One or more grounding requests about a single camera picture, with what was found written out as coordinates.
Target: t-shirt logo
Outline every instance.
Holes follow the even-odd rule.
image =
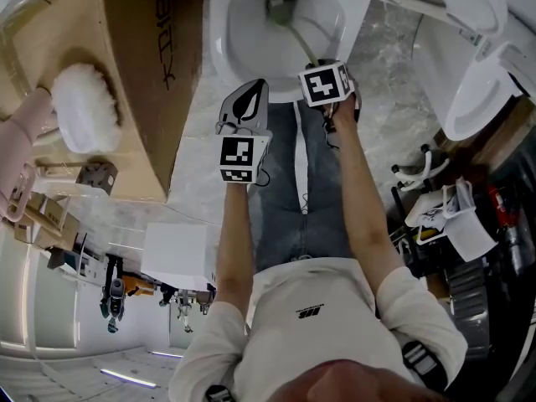
[[[303,310],[298,310],[296,313],[298,315],[298,318],[317,316],[322,307],[324,307],[324,304],[304,308]]]
[[[211,385],[204,395],[209,402],[235,402],[229,390],[223,385]]]

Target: gray tile floor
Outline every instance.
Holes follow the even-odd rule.
[[[411,66],[419,20],[418,13],[373,0],[348,61],[363,96],[358,130],[386,207],[392,204],[389,190],[396,182],[391,166],[418,159],[420,145],[430,142],[439,129]],[[204,33],[206,37],[206,15]],[[71,200],[70,211],[90,231],[94,247],[131,259],[133,268],[141,261],[145,230],[151,222],[207,224],[207,254],[215,255],[223,218],[224,184],[214,165],[219,151],[211,136],[221,103],[231,89],[216,74],[207,42],[203,74],[178,150],[167,204],[124,203],[108,198]],[[305,193],[307,158],[300,137],[296,179],[300,193]]]

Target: white box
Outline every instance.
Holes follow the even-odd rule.
[[[207,227],[201,224],[149,224],[142,273],[178,289],[206,291],[216,286],[214,264],[205,254]]]
[[[255,183],[268,153],[270,136],[217,136],[221,140],[219,171],[226,183]]]
[[[355,91],[342,61],[302,71],[298,77],[303,97],[310,107],[344,101]]]

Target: jeans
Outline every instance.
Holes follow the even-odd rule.
[[[294,172],[297,123],[293,104],[269,104],[268,129],[273,137],[262,168],[271,181],[266,187],[252,185],[249,191],[257,272],[302,255],[354,257],[343,220],[341,170],[326,144],[322,114],[304,101],[298,102],[298,109],[308,160],[308,213],[302,213]]]

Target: ceiling light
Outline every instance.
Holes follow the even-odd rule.
[[[28,344],[28,274],[30,270],[30,246],[26,252],[26,261],[24,262],[23,284],[21,293],[21,326],[23,331],[24,345]]]
[[[77,314],[77,308],[78,308],[78,284],[76,285],[75,290],[75,310],[73,311],[73,344],[74,347],[78,347],[78,342],[80,340],[80,322],[76,321],[76,318],[78,316]]]
[[[134,379],[133,377],[128,377],[126,375],[110,371],[109,369],[101,369],[100,371],[105,375],[110,375],[111,377],[115,377],[117,379],[123,379],[125,381],[128,381],[129,383],[142,385],[144,387],[148,387],[149,389],[154,389],[155,387],[157,387],[156,384],[151,383],[149,381],[143,381],[142,379]]]
[[[169,358],[183,358],[180,354],[171,354],[171,353],[160,353],[160,352],[152,352],[152,354],[156,354],[157,356],[167,356]]]
[[[44,351],[44,352],[75,352],[76,348],[54,348],[54,347],[36,347],[36,350]]]
[[[6,341],[0,341],[0,347],[11,348],[12,350],[28,350],[24,344],[7,343]]]
[[[3,389],[3,387],[0,386],[0,392],[6,395],[6,398],[8,398],[9,402],[15,402],[13,398],[8,394],[6,390]]]

